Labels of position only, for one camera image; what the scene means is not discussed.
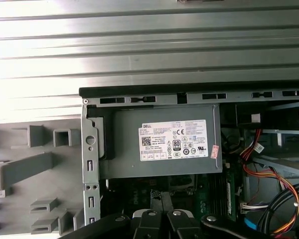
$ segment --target qr code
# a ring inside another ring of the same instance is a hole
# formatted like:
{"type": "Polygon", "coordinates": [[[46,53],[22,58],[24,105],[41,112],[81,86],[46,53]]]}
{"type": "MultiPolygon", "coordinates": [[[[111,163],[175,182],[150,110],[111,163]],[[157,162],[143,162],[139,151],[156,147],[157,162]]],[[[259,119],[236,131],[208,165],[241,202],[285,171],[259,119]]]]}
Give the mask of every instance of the qr code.
{"type": "Polygon", "coordinates": [[[143,146],[151,146],[151,139],[150,139],[150,137],[142,137],[142,145],[143,146]]]}

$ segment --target yellow wire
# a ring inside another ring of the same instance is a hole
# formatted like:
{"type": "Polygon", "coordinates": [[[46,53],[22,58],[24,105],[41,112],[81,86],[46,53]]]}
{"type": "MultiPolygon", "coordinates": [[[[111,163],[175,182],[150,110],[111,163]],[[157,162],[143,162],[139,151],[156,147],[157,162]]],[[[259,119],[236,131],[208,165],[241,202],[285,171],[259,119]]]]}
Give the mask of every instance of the yellow wire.
{"type": "MultiPolygon", "coordinates": [[[[299,215],[299,196],[298,196],[297,191],[293,187],[293,185],[287,179],[285,179],[285,178],[283,178],[283,177],[281,177],[281,176],[279,176],[277,174],[274,174],[274,173],[258,173],[258,172],[252,172],[250,170],[248,170],[247,172],[250,175],[261,177],[261,178],[264,178],[264,177],[276,177],[278,180],[285,182],[290,187],[290,190],[293,192],[293,194],[295,196],[295,200],[298,203],[298,206],[297,206],[297,215],[299,215]]],[[[282,227],[280,227],[277,230],[275,230],[274,233],[279,233],[279,232],[285,230],[290,225],[292,225],[295,220],[296,220],[296,218],[295,218],[295,216],[293,216],[293,218],[287,224],[285,224],[282,227]]]]}

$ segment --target barcode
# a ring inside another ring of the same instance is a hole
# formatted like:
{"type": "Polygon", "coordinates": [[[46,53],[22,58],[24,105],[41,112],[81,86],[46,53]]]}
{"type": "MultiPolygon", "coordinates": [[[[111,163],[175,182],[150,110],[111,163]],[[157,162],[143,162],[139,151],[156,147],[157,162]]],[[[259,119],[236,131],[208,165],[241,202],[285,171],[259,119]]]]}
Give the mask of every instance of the barcode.
{"type": "Polygon", "coordinates": [[[257,152],[257,153],[261,153],[263,150],[264,150],[265,147],[263,147],[261,144],[259,143],[256,143],[255,147],[254,147],[254,150],[257,152]]]}
{"type": "Polygon", "coordinates": [[[151,138],[142,137],[142,146],[151,146],[151,138]]]}

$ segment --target gray metal bracket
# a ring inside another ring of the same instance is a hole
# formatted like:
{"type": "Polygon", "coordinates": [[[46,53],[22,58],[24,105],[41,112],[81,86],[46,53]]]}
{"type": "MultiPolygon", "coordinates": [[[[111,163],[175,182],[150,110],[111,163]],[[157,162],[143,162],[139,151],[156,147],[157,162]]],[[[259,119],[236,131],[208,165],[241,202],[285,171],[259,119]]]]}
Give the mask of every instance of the gray metal bracket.
{"type": "Polygon", "coordinates": [[[58,218],[59,234],[62,236],[65,232],[73,229],[73,218],[68,211],[65,211],[58,218]]]}
{"type": "Polygon", "coordinates": [[[17,161],[0,163],[0,191],[52,167],[52,153],[42,153],[17,161]]]}
{"type": "Polygon", "coordinates": [[[31,234],[51,233],[58,226],[58,218],[37,220],[31,226],[31,234]]]}
{"type": "Polygon", "coordinates": [[[86,118],[87,106],[83,105],[82,129],[82,174],[84,184],[84,218],[85,225],[101,218],[101,196],[99,185],[99,142],[98,131],[93,127],[95,119],[86,118]]]}
{"type": "Polygon", "coordinates": [[[253,160],[259,164],[273,167],[277,171],[285,171],[299,176],[299,162],[264,155],[255,157],[253,160]]]}
{"type": "Polygon", "coordinates": [[[32,148],[44,146],[44,127],[41,125],[29,125],[27,128],[13,128],[27,131],[27,144],[11,146],[11,149],[32,148]]]}
{"type": "Polygon", "coordinates": [[[81,132],[78,129],[55,129],[53,131],[53,146],[75,146],[81,144],[81,132]]]}
{"type": "Polygon", "coordinates": [[[51,200],[37,200],[30,205],[30,213],[49,213],[56,208],[58,204],[59,202],[56,198],[51,200]]]}
{"type": "Polygon", "coordinates": [[[84,209],[79,210],[73,217],[74,230],[76,231],[82,226],[84,226],[84,209]]]}

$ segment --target ventilation slot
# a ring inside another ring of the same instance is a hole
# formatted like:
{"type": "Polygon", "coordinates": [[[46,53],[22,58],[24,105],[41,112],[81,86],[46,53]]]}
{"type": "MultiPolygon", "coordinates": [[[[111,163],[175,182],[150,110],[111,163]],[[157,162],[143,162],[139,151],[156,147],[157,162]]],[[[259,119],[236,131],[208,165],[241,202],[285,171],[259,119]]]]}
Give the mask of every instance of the ventilation slot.
{"type": "Polygon", "coordinates": [[[299,96],[299,91],[283,91],[283,96],[299,96]]]}
{"type": "Polygon", "coordinates": [[[115,103],[125,103],[124,97],[118,97],[118,98],[101,98],[100,99],[101,104],[115,104],[115,103]]]}
{"type": "Polygon", "coordinates": [[[187,94],[184,92],[177,93],[177,104],[187,104],[187,94]]]}
{"type": "Polygon", "coordinates": [[[273,92],[272,91],[268,91],[268,92],[253,92],[253,98],[260,98],[260,97],[264,97],[264,98],[272,98],[273,97],[273,92]]]}
{"type": "Polygon", "coordinates": [[[140,101],[144,103],[152,103],[152,102],[156,102],[156,97],[155,96],[144,96],[143,98],[131,97],[131,103],[137,103],[140,101]]]}
{"type": "Polygon", "coordinates": [[[226,99],[227,94],[226,93],[220,93],[220,94],[202,94],[203,100],[216,100],[216,99],[226,99]]]}

